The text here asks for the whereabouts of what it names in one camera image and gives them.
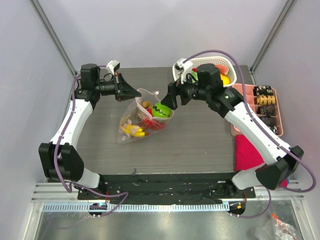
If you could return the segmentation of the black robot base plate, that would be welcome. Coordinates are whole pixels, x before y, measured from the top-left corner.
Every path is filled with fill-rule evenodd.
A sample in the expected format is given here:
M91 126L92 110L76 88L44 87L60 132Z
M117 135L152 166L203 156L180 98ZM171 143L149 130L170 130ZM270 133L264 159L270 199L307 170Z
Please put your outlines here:
M108 174L97 192L118 204L128 192L127 205L209 205L225 199L255 198L254 188L231 191L232 173Z

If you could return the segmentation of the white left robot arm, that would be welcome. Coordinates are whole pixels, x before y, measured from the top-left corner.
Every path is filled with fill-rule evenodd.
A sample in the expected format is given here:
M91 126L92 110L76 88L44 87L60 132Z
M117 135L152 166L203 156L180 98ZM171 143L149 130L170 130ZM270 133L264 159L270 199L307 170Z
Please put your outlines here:
M88 188L97 200L106 195L107 188L103 176L88 170L77 152L83 127L102 96L114 96L118 102L141 96L118 72L119 61L112 60L104 66L110 80L100 77L102 68L94 63L81 66L72 83L69 108L61 126L48 143L41 143L38 148L46 178L60 181L68 192L72 190L67 182Z

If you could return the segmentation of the green apple toy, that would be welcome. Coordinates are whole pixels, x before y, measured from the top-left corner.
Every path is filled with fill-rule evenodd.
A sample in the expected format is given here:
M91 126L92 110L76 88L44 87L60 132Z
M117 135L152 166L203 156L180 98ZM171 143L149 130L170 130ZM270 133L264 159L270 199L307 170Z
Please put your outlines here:
M153 105L151 113L153 117L167 119L171 117L172 110L161 102L158 102Z

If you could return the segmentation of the clear pink zip top bag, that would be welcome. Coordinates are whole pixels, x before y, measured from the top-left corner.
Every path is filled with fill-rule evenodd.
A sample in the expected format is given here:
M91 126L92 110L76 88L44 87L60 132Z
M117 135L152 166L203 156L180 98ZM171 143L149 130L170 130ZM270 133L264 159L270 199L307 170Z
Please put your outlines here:
M119 121L118 143L131 143L149 137L163 130L172 119L175 111L161 104L159 92L144 88L137 90Z

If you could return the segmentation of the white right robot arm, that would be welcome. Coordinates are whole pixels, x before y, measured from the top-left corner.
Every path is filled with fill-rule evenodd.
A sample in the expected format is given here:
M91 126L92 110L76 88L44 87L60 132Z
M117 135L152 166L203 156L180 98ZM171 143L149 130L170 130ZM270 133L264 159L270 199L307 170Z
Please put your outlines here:
M237 172L226 184L226 193L233 198L253 186L264 186L275 190L298 167L304 155L300 146L290 146L269 129L244 102L235 88L226 88L221 80L220 70L212 63L197 67L197 81L193 82L188 73L185 80L179 79L168 84L167 95L161 104L175 110L177 96L182 105L190 100L204 101L222 118L236 126L261 155L264 163Z

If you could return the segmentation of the yellow banana bunch toy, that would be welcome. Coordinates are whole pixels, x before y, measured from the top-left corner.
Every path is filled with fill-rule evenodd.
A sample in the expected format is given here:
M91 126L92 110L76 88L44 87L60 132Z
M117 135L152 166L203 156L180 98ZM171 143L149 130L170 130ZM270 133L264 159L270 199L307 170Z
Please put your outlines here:
M141 138L146 135L146 133L144 132L144 130L141 127L139 127L138 125L133 125L133 124L125 123L124 125L122 125L120 127L120 130L123 133L125 133L126 135L129 135L131 137Z

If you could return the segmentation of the brown longan bunch toy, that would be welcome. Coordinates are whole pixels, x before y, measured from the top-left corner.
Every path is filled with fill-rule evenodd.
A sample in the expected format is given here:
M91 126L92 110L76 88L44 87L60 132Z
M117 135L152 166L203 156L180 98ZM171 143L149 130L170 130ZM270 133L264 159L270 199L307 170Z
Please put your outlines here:
M153 107L153 104L150 101L145 100L145 101L142 101L141 106L144 109L151 109Z

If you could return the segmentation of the red chili pepper toy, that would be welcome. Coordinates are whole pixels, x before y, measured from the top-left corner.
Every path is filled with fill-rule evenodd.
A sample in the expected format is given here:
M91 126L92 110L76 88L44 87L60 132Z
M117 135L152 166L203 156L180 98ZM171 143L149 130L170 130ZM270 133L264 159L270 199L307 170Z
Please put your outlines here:
M165 122L156 119L143 119L142 128L145 130L160 131L166 126Z

